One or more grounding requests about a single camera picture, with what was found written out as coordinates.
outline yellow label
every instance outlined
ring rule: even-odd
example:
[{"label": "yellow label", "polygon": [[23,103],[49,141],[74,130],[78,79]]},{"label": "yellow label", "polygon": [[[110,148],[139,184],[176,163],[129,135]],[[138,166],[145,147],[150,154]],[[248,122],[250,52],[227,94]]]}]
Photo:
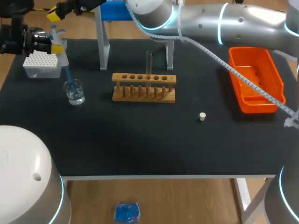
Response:
[{"label": "yellow label", "polygon": [[58,17],[58,15],[56,14],[56,12],[50,13],[47,15],[47,18],[51,21],[51,22],[55,22],[55,21],[59,21],[60,18]]},{"label": "yellow label", "polygon": [[52,54],[62,54],[64,52],[64,47],[62,45],[52,44],[51,53]]}]

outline black table surface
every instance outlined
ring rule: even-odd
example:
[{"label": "black table surface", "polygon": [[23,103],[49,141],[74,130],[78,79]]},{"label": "black table surface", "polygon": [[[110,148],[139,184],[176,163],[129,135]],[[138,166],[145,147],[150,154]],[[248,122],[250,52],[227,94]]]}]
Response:
[{"label": "black table surface", "polygon": [[[71,106],[59,79],[30,79],[17,56],[0,91],[0,125],[23,127],[48,147],[61,175],[271,175],[294,151],[298,133],[287,115],[244,115],[228,72],[190,44],[175,43],[174,70],[165,47],[150,40],[111,40],[107,71],[100,71],[96,40],[68,40],[73,78],[85,102]],[[228,61],[228,48],[206,44]],[[176,103],[113,102],[113,72],[177,75]],[[286,60],[272,58],[296,109],[296,81]],[[198,122],[200,112],[206,120]]]}]

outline robotic arm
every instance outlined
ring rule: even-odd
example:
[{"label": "robotic arm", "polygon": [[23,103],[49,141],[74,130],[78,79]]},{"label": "robotic arm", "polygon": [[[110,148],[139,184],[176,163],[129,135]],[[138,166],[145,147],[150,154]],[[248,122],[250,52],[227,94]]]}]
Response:
[{"label": "robotic arm", "polygon": [[0,25],[0,54],[21,55],[24,51],[28,56],[34,50],[51,54],[59,48],[51,44],[50,38],[34,35],[22,15],[14,15],[11,25]]},{"label": "robotic arm", "polygon": [[[59,2],[48,15],[62,20],[74,11],[80,15],[106,0],[67,0]],[[140,25],[149,33],[177,36],[180,16],[183,36],[200,42],[228,46],[255,46],[282,52],[296,60],[299,55],[299,3],[289,0],[287,13],[254,5],[196,4],[183,6],[171,0],[127,0]]]}]

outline blue object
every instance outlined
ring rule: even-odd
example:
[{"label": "blue object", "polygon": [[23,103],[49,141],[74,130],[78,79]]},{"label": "blue object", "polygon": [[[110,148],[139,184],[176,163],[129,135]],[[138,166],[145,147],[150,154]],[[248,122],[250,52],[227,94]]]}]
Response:
[{"label": "blue object", "polygon": [[70,73],[69,66],[62,66],[62,68],[64,69],[64,71],[66,73],[66,77],[67,77],[67,79],[69,81],[71,91],[74,94],[76,94],[76,89],[75,89],[75,85],[74,85],[73,79],[71,78],[71,73]]},{"label": "blue object", "polygon": [[102,21],[131,21],[124,1],[107,1],[101,6]]},{"label": "blue object", "polygon": [[114,221],[120,223],[137,223],[140,217],[138,203],[118,203],[115,210]]},{"label": "blue object", "polygon": [[55,24],[51,24],[50,25],[50,29],[55,29],[56,28],[56,25]]}]

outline wooden test tube rack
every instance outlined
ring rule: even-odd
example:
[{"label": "wooden test tube rack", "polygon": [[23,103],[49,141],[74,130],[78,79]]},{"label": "wooden test tube rack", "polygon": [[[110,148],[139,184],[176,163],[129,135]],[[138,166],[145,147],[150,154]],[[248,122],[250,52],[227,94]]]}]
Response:
[{"label": "wooden test tube rack", "polygon": [[[113,101],[175,103],[173,85],[177,83],[176,76],[113,73],[112,81],[116,83]],[[145,83],[151,83],[151,87],[142,86]]]}]

